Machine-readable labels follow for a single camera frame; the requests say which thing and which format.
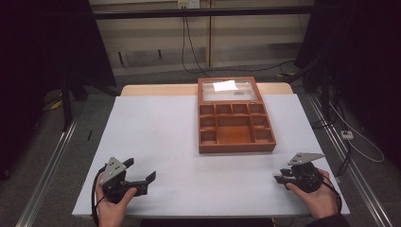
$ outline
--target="brown wooden organizer box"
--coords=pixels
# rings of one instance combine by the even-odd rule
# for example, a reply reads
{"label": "brown wooden organizer box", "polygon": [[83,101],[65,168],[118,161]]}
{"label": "brown wooden organizer box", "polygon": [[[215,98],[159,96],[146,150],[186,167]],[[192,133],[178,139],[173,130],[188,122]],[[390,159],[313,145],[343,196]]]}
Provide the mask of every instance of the brown wooden organizer box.
{"label": "brown wooden organizer box", "polygon": [[199,152],[273,151],[276,145],[254,78],[198,80]]}

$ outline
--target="person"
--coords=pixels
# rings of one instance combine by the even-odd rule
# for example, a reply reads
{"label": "person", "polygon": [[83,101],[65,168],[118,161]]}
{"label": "person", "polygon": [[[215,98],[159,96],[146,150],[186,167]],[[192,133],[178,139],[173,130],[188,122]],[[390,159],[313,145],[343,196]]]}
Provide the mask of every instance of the person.
{"label": "person", "polygon": [[[328,181],[328,172],[319,169],[324,176],[324,181]],[[96,183],[96,197],[97,200],[101,200],[97,204],[97,211],[99,217],[100,227],[119,227],[125,218],[125,212],[127,205],[130,203],[132,198],[135,196],[136,188],[128,190],[124,198],[118,204],[114,204],[104,197],[103,190],[100,185],[101,175],[97,179]],[[338,213],[337,209],[337,198],[334,192],[325,185],[312,193],[306,193],[301,190],[297,185],[293,183],[287,183],[287,188],[291,190],[295,195],[301,198],[306,203],[311,215],[316,220],[307,224],[306,227],[334,227],[350,226],[348,221],[342,214]]]}

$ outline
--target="wall outlet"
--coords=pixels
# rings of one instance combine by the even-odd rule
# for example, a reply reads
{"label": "wall outlet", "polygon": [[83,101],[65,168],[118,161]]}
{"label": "wall outlet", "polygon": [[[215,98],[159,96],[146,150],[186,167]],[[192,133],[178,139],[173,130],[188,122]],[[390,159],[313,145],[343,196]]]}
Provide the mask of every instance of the wall outlet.
{"label": "wall outlet", "polygon": [[200,9],[201,8],[201,0],[188,0],[188,8],[189,9]]}
{"label": "wall outlet", "polygon": [[341,131],[341,137],[343,140],[353,140],[354,135],[351,131]]}
{"label": "wall outlet", "polygon": [[178,9],[189,9],[188,0],[178,0]]}

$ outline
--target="white table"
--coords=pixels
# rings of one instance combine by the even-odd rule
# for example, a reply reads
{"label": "white table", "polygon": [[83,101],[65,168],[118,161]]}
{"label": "white table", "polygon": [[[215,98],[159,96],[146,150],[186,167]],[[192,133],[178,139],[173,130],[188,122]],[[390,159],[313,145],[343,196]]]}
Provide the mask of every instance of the white table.
{"label": "white table", "polygon": [[[134,218],[272,218],[308,216],[304,203],[278,184],[297,152],[322,150],[296,95],[263,95],[277,146],[273,153],[200,155],[196,96],[121,96],[114,103],[74,216],[91,214],[91,188],[111,156],[134,158],[127,181],[157,171],[146,196],[134,198]],[[313,162],[333,176],[323,158]],[[333,184],[340,192],[336,181]],[[343,214],[349,214],[343,201]]]}

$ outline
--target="person's right hand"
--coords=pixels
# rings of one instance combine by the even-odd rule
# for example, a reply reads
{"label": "person's right hand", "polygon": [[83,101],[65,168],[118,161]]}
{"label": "person's right hand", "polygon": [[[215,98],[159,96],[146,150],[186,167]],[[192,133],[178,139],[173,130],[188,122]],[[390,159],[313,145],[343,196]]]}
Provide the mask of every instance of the person's right hand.
{"label": "person's right hand", "polygon": [[[324,181],[330,185],[328,172],[319,169]],[[309,208],[313,218],[326,218],[338,214],[336,194],[327,186],[321,187],[312,193],[306,193],[293,183],[287,183],[287,188],[300,197]]]}

